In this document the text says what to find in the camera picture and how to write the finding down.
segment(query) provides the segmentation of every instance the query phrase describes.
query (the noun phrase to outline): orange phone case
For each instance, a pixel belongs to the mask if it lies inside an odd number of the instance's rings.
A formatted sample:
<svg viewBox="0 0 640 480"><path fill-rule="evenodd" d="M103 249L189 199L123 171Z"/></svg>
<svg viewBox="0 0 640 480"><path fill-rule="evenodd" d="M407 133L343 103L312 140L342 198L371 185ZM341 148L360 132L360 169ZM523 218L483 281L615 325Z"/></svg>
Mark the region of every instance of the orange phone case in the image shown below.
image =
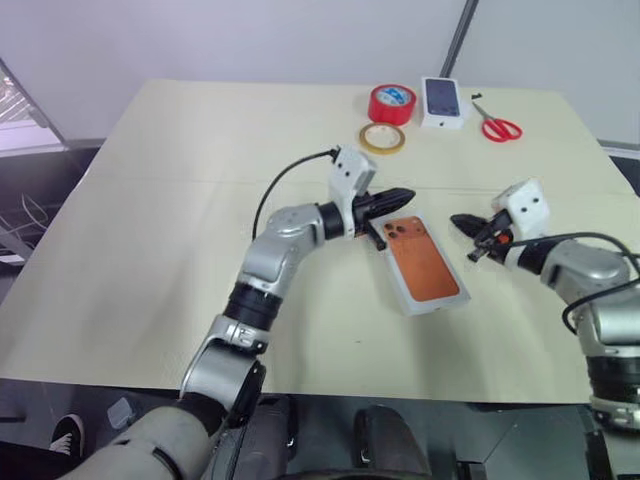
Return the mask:
<svg viewBox="0 0 640 480"><path fill-rule="evenodd" d="M390 220L384 224L384 235L415 301L460 293L460 287L420 218Z"/></svg>

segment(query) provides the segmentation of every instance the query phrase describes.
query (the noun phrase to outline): white wall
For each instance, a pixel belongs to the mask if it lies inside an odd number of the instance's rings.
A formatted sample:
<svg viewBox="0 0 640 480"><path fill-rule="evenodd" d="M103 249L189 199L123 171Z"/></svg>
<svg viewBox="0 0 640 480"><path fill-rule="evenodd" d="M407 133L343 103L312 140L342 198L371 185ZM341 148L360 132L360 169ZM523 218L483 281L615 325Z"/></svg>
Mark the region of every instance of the white wall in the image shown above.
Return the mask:
<svg viewBox="0 0 640 480"><path fill-rule="evenodd" d="M106 137L148 78L415 84L464 0L2 0L0 57L67 139Z"/></svg>
<svg viewBox="0 0 640 480"><path fill-rule="evenodd" d="M480 0L452 76L561 91L598 139L640 144L640 1Z"/></svg>

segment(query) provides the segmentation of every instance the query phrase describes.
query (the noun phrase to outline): black cable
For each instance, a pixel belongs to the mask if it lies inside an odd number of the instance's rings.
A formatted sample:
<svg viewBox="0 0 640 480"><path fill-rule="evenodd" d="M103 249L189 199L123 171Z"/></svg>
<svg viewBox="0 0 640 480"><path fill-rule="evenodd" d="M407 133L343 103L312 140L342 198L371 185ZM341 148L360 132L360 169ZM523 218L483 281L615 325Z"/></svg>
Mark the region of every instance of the black cable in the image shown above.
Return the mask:
<svg viewBox="0 0 640 480"><path fill-rule="evenodd" d="M271 182L271 184L269 185L267 190L262 195L262 199L260 200L260 203L258 204L258 210L256 210L256 216L255 216L255 218L253 220L253 230L251 231L251 240L255 240L256 239L256 235L258 234L258 222L260 220L260 212L262 212L262 207L264 207L264 203L267 201L267 197L271 193L271 190L273 190L273 187L276 186L276 183L278 183L280 181L280 179L282 177L284 177L285 174L289 170L294 169L298 165L301 165L301 164L303 164L305 162L308 162L310 160L314 160L316 158L325 157L327 155L329 155L329 156L331 156L331 157L333 157L335 159L335 157L338 154L338 152L339 152L338 149L332 148L331 150L325 150L324 152L314 153L313 155L309 155L308 157L303 157L300 160L296 160L295 162L293 162L292 164L287 166L284 170L282 170L276 176L276 178L273 179L273 181Z"/></svg>
<svg viewBox="0 0 640 480"><path fill-rule="evenodd" d="M575 302L569 304L562 311L562 323L564 323L565 327L567 327L567 329L571 333L573 333L574 335L577 335L578 332L577 332L576 328L573 325L571 325L571 322L569 320L569 315L576 308L578 308L578 307L580 307L582 305L585 305L585 304L587 304L589 302L593 302L594 300L597 300L599 298L603 298L603 297L606 297L608 295L613 295L615 293L622 292L624 290L627 290L629 288L633 288L634 286L640 284L640 265L638 264L638 259L640 258L640 256L637 253L631 252L631 250L629 250L627 248L627 246L624 243L622 243L620 240L618 240L617 238L612 237L610 235L606 235L604 233L598 233L598 232L565 233L565 234L560 234L560 235L551 235L551 236L548 236L548 237L534 238L534 239L530 239L530 240L521 240L521 241L517 241L517 242L503 243L503 244L499 244L499 245L493 246L494 249L495 248L525 247L525 246L528 246L528 245L535 245L537 243L544 242L544 241L549 241L549 240L572 240L572 239L576 239L576 238L597 238L597 239L605 240L607 242L610 242L610 243L614 244L620 250L620 254L623 257L627 257L627 259L629 260L629 263L631 263L631 266L638 273L639 278L636 278L635 280L631 280L629 282L623 283L622 285L618 285L617 287L608 288L606 290L602 290L601 292L597 292L597 293L593 293L591 295L587 295L586 297L582 297L581 299L576 300Z"/></svg>
<svg viewBox="0 0 640 480"><path fill-rule="evenodd" d="M229 464L227 465L227 474L225 475L225 480L231 480L236 473L236 467L238 466L238 458L240 457L240 450L242 449L242 444L244 443L244 436L247 433L247 428L249 428L249 421L242 426L242 430L240 431L240 438L236 442L235 448L233 449L233 454L231 459L229 460Z"/></svg>
<svg viewBox="0 0 640 480"><path fill-rule="evenodd" d="M638 257L636 256L636 254L632 253L631 250L629 250L627 246L617 238L612 237L610 235L606 235L604 233L598 233L598 232L563 233L560 235L551 235L548 237L532 238L530 240L520 240L517 242L496 244L496 245L492 245L491 249L526 247L528 245L535 245L536 243L545 242L548 240L573 240L576 238L597 238L599 240L605 240L607 242L614 244L616 247L618 247L622 255L629 259L631 266L638 273L638 275L640 275L640 264L638 263Z"/></svg>
<svg viewBox="0 0 640 480"><path fill-rule="evenodd" d="M224 445L224 441L227 438L229 438L229 435L231 435L229 433L229 430L223 430L220 436L218 437L216 446L213 449L213 462L211 464L210 480L213 480L214 474L216 473L216 465L218 464L218 458L220 458L220 450L222 449L222 445Z"/></svg>
<svg viewBox="0 0 640 480"><path fill-rule="evenodd" d="M629 288L633 288L636 285L640 285L640 278L636 278L635 280L631 280L630 282L623 283L622 285L618 285L617 287L608 288L606 290L602 290L601 292L593 293L591 295L587 295L586 297L582 297L580 300L576 300L575 302L569 304L562 311L562 323L564 323L565 327L567 327L571 333L573 333L574 335L577 335L578 332L576 328L573 325L571 325L571 322L569 321L569 314L571 312L573 312L576 308L584 305L585 303L593 302L594 300L597 300L602 297L606 297L608 295L613 295L614 293L620 293Z"/></svg>

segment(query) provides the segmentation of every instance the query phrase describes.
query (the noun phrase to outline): wire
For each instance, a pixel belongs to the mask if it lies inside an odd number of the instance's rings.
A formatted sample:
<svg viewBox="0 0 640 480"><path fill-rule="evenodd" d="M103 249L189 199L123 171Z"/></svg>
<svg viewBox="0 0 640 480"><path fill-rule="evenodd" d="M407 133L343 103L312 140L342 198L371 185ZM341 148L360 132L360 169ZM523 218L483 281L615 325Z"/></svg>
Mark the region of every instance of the wire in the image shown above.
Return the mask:
<svg viewBox="0 0 640 480"><path fill-rule="evenodd" d="M569 329L571 333L577 335L578 332L576 327L571 325L569 321L569 314L573 312L576 308L581 307L582 305L593 302L599 298L603 298L609 295L613 295L614 293L620 293L624 290L628 290L630 288L635 287L636 285L640 285L640 278L636 278L635 280L631 280L630 282L623 283L622 285L618 285L617 287L608 288L607 290L602 290L601 292L593 293L591 295L587 295L586 297L582 297L579 300L571 303L567 308L562 311L562 323L564 323L565 327Z"/></svg>
<svg viewBox="0 0 640 480"><path fill-rule="evenodd" d="M249 422L245 423L240 431L240 438L236 442L235 448L233 450L233 456L229 460L229 464L227 465L227 474L225 476L225 480L231 480L236 472L236 466L238 465L238 458L240 457L240 450L242 449L242 444L244 442L244 435L247 433L247 428L249 427Z"/></svg>
<svg viewBox="0 0 640 480"><path fill-rule="evenodd" d="M533 238L530 240L520 240L517 242L497 244L497 245L493 245L491 248L498 249L498 248L526 247L527 245L535 245L537 243L546 242L549 240L572 240L576 238L597 238L599 240L605 240L607 242L614 244L616 247L618 247L622 255L629 259L629 262L633 266L636 273L640 275L640 264L638 264L638 257L636 256L636 254L632 253L631 250L629 250L627 246L617 238L612 237L610 235L606 235L604 233L598 233L598 232L563 233L560 235L551 235L548 237L540 237L540 238Z"/></svg>
<svg viewBox="0 0 640 480"><path fill-rule="evenodd" d="M40 227L45 232L47 231L47 226L41 223L42 221L46 222L46 221L49 220L49 215L47 215L47 212L45 212L44 209L40 205L38 205L38 203L33 198L31 198L29 195L26 195L26 194L23 193L21 195L20 200L22 202L22 209L27 214L27 216L31 219L31 222L25 223L24 225L20 225L19 227L15 227L14 228L13 225L11 225L2 215L0 215L0 221L2 221L2 223L4 223L5 226L9 229L9 230L6 230L6 231L0 233L0 237L3 236L3 235L9 235L9 234L15 233L15 235L18 237L18 239L20 239L22 241L22 237L20 236L20 233L19 233L20 230L32 227L34 225ZM29 210L29 207L27 207L27 200L33 206L35 206L42 213L42 215L44 215L44 219L43 220L38 220L37 218L35 218L35 216Z"/></svg>
<svg viewBox="0 0 640 480"><path fill-rule="evenodd" d="M42 209L42 207L33 200L33 198L31 198L29 195L26 195L24 193L22 194L20 200L22 201L22 208L24 209L25 213L29 216L29 218L31 219L34 225L37 225L38 227L40 227L42 230L46 232L48 227L40 223L40 221L37 220L36 217L34 217L33 214L29 211L29 208L27 207L27 203L26 203L27 199L29 200L29 202L31 202L31 204L34 207L40 210L40 212L44 215L44 220L43 220L44 222L49 220L49 215L47 215L47 212L45 212Z"/></svg>
<svg viewBox="0 0 640 480"><path fill-rule="evenodd" d="M267 197L271 193L271 190L273 190L276 184L280 181L280 179L284 177L286 173L289 172L290 170L310 160L314 160L316 158L326 157L326 156L331 156L335 158L336 155L338 154L338 151L339 150L332 148L331 150L325 150L324 152L314 153L313 155L309 155L308 157L303 157L300 160L296 160L292 164L288 165L284 170L282 170L276 176L276 178L273 179L273 181L271 182L267 190L262 195L262 198L260 199L260 203L258 204L258 209L256 210L256 215L255 215L255 218L253 219L253 230L251 231L251 240L255 240L256 235L258 234L258 222L260 221L260 213L262 212L262 207L264 207L264 204L267 201Z"/></svg>
<svg viewBox="0 0 640 480"><path fill-rule="evenodd" d="M220 449L222 445L224 445L224 441L230 436L229 430L225 430L220 434L218 438L218 442L216 443L216 447L213 449L213 462L211 463L211 477L213 480L213 476L216 473L216 465L218 464L218 458L220 457Z"/></svg>
<svg viewBox="0 0 640 480"><path fill-rule="evenodd" d="M494 249L496 249L496 248L524 247L524 246L527 246L527 245L535 245L537 243L550 241L550 240L571 240L571 239L576 239L576 238L597 238L599 240L605 240L607 242L610 242L610 243L614 244L620 250L620 255L622 255L623 257L626 257L629 260L629 263L631 263L631 266L634 268L634 270L638 274L639 278L636 278L635 280L631 280L629 282L626 282L626 283L623 283L621 285L618 285L617 287L608 288L606 290L602 290L600 292L596 292L596 293L593 293L591 295L587 295L586 297L582 297L582 298L576 300L575 302L569 304L562 311L562 323L574 335L577 335L578 332L577 332L576 327L571 325L571 321L569 319L569 315L576 308L581 307L582 305L585 305L587 303L593 302L594 300L597 300L599 298L604 298L604 297L609 296L609 295L614 295L614 294L620 293L620 292L622 292L624 290L628 290L630 288L633 288L636 285L640 285L640 265L638 264L638 259L640 258L640 255L638 255L637 253L631 252L631 250L629 250L627 248L627 246L624 243L622 243L620 240L618 240L617 238L612 237L610 235L605 235L604 233L598 233L598 232L564 233L564 234L560 234L560 235L551 235L551 236L548 236L548 237L534 238L534 239L531 239L531 240L521 240L521 241L517 241L517 242L503 243L503 244L500 244L500 245L493 246Z"/></svg>

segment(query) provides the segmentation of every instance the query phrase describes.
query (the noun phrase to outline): yellow tape roll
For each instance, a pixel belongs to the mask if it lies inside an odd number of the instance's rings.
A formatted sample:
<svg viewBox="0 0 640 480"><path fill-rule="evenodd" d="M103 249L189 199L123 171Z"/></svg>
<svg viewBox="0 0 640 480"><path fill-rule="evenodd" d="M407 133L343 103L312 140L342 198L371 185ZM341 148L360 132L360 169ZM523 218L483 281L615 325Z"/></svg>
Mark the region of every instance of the yellow tape roll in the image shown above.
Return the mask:
<svg viewBox="0 0 640 480"><path fill-rule="evenodd" d="M360 143L371 153L389 155L404 145L402 130L390 123L370 123L360 130Z"/></svg>

